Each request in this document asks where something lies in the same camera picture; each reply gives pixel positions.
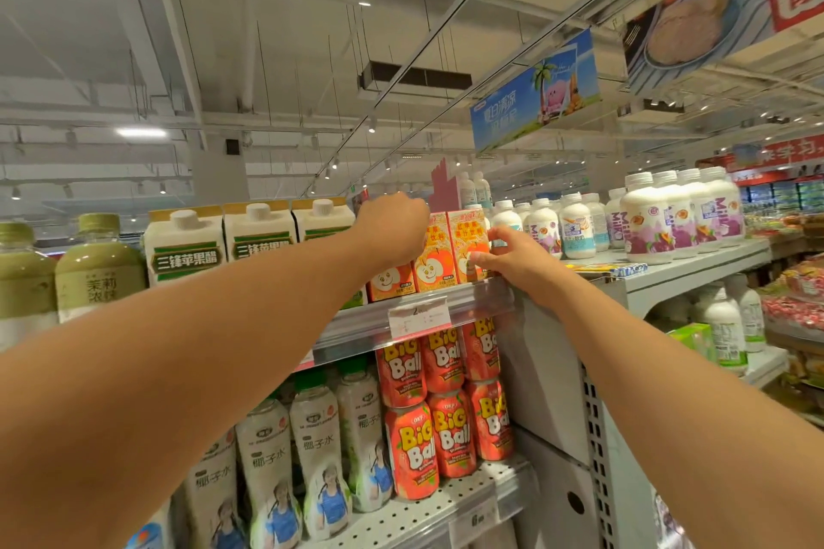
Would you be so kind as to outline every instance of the apple vinegar carton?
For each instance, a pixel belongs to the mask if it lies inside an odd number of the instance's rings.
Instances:
[[[459,284],[479,281],[487,276],[487,271],[469,264],[469,254],[489,252],[489,239],[486,236],[483,209],[466,209],[447,212],[449,238],[452,244],[452,256],[457,263]]]
[[[369,281],[367,292],[370,302],[380,302],[382,299],[399,298],[402,295],[415,293],[412,263],[382,271]]]
[[[297,237],[301,242],[329,237],[350,229],[355,223],[355,213],[346,206],[344,197],[292,200],[292,215],[295,216]],[[366,302],[366,287],[363,287],[340,309],[363,306]]]
[[[223,205],[230,261],[297,243],[295,220],[286,200]]]
[[[149,285],[173,281],[226,262],[219,206],[149,211],[143,234]]]
[[[449,240],[447,214],[429,214],[424,253],[415,261],[415,286],[418,293],[446,289],[458,284],[455,259]]]

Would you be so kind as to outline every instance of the strawberry drink can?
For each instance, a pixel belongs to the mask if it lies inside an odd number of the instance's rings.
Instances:
[[[437,491],[440,477],[432,414],[426,403],[412,408],[388,408],[386,439],[398,496],[417,501]]]
[[[456,391],[463,386],[464,367],[458,336],[457,328],[449,328],[419,339],[428,392]]]
[[[492,317],[460,327],[460,352],[470,380],[479,382],[500,375],[498,337],[495,336],[495,322]]]
[[[430,394],[427,399],[435,426],[435,450],[442,477],[464,477],[478,467],[472,443],[472,415],[467,394],[454,392]]]
[[[497,378],[470,382],[467,394],[472,403],[472,438],[483,460],[504,460],[515,450],[515,438],[509,425],[507,399]]]
[[[418,339],[401,341],[375,354],[384,406],[409,408],[426,399],[424,362]]]

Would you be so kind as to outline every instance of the shelf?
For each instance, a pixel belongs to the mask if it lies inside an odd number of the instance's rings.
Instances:
[[[788,367],[788,352],[780,347],[767,346],[764,351],[747,355],[749,368],[742,380],[757,388],[764,388]]]
[[[471,476],[442,482],[438,491],[428,499],[392,499],[377,512],[356,513],[340,534],[300,546],[312,549],[450,549],[453,546],[450,533],[455,534],[473,514],[491,513],[487,524],[493,527],[537,500],[535,471],[529,462],[516,455],[505,462],[482,462]],[[454,546],[464,546],[474,538],[456,540]]]
[[[766,265],[771,260],[769,240],[753,238],[735,247],[722,247],[717,252],[664,265],[650,265],[644,273],[620,279],[619,282],[624,283],[627,308],[634,315],[645,317],[650,308],[665,299],[719,281],[730,274]],[[608,250],[581,261],[586,264],[621,262],[627,262],[627,259],[620,250]]]
[[[507,313],[514,305],[509,285],[503,278],[496,276],[440,291],[406,295],[372,305],[348,308],[335,315],[315,342],[312,348],[315,364],[324,365],[391,344],[390,310],[421,305],[443,297],[447,298],[449,315],[454,326]]]

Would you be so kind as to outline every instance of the ceiling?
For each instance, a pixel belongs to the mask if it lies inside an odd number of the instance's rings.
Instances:
[[[201,131],[242,134],[252,198],[362,183],[427,190],[444,157],[483,170],[496,196],[530,197],[580,186],[590,157],[626,171],[677,165],[735,141],[802,135],[815,119],[741,128],[762,112],[824,110],[824,28],[809,26],[680,79],[668,96],[686,113],[672,125],[619,123],[615,108],[630,97],[622,25],[657,1],[3,0],[0,216],[59,232],[79,212],[115,211],[140,227],[149,209],[193,200],[189,144]],[[585,27],[603,104],[477,157],[467,105]],[[357,75],[370,60],[457,71],[473,85],[364,95]],[[114,132],[136,122],[169,139]]]

